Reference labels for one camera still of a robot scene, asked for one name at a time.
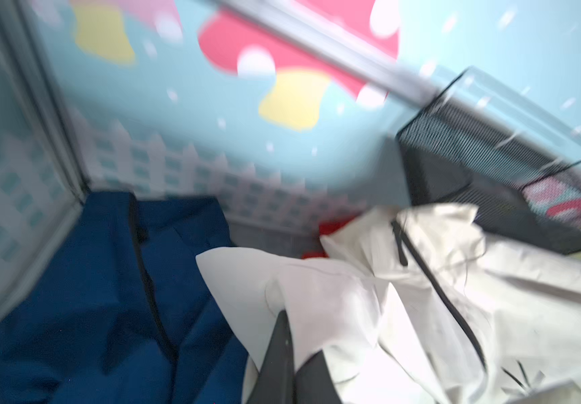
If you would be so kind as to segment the beige jacket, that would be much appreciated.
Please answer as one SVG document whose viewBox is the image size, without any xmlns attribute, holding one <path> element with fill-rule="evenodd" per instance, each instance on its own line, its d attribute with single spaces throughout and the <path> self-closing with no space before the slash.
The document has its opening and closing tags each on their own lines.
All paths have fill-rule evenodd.
<svg viewBox="0 0 581 404">
<path fill-rule="evenodd" d="M 327 259 L 196 262 L 256 381 L 286 311 L 295 375 L 323 351 L 342 403 L 581 403 L 581 262 L 490 235 L 477 212 L 376 208 L 322 237 Z"/>
</svg>

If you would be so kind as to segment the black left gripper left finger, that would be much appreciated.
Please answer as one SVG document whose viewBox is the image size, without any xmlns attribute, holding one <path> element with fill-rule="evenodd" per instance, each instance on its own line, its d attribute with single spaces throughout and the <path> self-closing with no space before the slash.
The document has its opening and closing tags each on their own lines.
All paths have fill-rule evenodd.
<svg viewBox="0 0 581 404">
<path fill-rule="evenodd" d="M 292 333 L 286 311 L 276 318 L 275 327 L 248 404 L 293 404 L 295 365 Z"/>
</svg>

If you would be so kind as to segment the blue jacket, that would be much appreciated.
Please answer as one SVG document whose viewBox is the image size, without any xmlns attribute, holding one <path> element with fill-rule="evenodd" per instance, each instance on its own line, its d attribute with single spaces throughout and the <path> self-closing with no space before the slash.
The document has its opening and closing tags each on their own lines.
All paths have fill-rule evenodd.
<svg viewBox="0 0 581 404">
<path fill-rule="evenodd" d="M 0 322 L 0 403 L 239 403 L 247 352 L 196 258 L 232 243 L 213 197 L 95 192 Z"/>
</svg>

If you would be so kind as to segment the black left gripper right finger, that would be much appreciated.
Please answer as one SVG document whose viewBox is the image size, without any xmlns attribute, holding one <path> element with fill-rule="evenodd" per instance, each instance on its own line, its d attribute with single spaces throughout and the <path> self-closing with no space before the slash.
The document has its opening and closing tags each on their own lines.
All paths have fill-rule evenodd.
<svg viewBox="0 0 581 404">
<path fill-rule="evenodd" d="M 296 404 L 341 404 L 323 351 L 312 355 L 295 375 Z"/>
</svg>

